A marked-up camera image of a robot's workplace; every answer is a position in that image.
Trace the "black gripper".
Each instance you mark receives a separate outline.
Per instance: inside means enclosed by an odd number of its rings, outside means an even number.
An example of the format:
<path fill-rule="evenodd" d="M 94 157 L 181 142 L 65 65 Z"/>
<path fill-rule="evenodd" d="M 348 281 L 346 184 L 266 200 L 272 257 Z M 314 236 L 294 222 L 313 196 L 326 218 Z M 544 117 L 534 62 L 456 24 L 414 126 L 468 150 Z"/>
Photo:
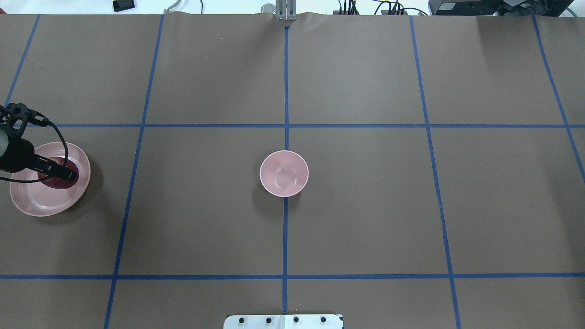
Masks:
<path fill-rule="evenodd" d="M 46 158 L 35 154 L 35 147 L 23 139 L 27 125 L 46 127 L 48 118 L 23 103 L 1 107 L 0 168 L 8 173 L 32 169 L 41 180 L 77 181 L 79 169 L 69 158 Z"/>

